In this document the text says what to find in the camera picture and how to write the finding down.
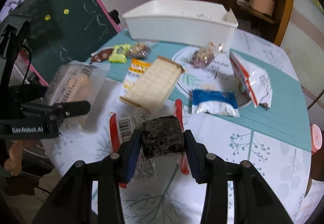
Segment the screw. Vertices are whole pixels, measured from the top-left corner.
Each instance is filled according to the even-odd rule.
[[[81,167],[84,165],[84,162],[82,160],[78,160],[77,162],[74,163],[75,167]]]
[[[249,168],[251,166],[251,163],[247,160],[242,161],[242,166]]]
[[[213,154],[213,153],[208,153],[208,154],[206,155],[206,157],[207,157],[207,159],[209,159],[209,160],[214,160],[214,159],[216,158],[216,155]]]
[[[119,158],[119,153],[112,153],[112,154],[110,155],[110,158],[111,158],[111,159],[118,159],[118,158]]]

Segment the human hand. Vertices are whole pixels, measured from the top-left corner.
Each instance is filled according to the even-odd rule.
[[[9,149],[9,158],[4,162],[4,169],[6,171],[10,171],[13,176],[17,176],[21,172],[21,161],[23,151],[23,140],[16,140]]]

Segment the blue and white snack packet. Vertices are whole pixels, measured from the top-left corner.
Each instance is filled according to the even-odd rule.
[[[239,108],[232,92],[199,90],[192,91],[192,110],[198,113],[239,117]]]

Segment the beige wafer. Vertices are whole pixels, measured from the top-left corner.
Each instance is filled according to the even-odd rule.
[[[129,105],[158,113],[169,98],[181,73],[181,65],[159,56],[137,82],[119,99]]]

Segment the teal stripe on tablecloth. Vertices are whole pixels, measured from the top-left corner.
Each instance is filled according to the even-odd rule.
[[[117,44],[134,44],[127,31],[123,31],[106,42],[103,46]],[[158,55],[172,58],[184,44],[157,43],[148,56],[148,62],[153,62]],[[307,107],[300,83],[281,70],[258,60],[252,56],[236,51],[246,60],[257,64],[267,70],[273,88],[272,106],[266,111],[262,107],[254,108],[253,104],[240,110],[240,117],[218,116],[224,120],[233,122],[256,132],[268,135],[272,138],[301,148],[311,150],[310,129]],[[122,82],[130,65],[130,60],[124,64],[112,63],[107,77]],[[183,104],[189,106],[186,98],[177,88],[170,95],[170,100],[181,99]]]

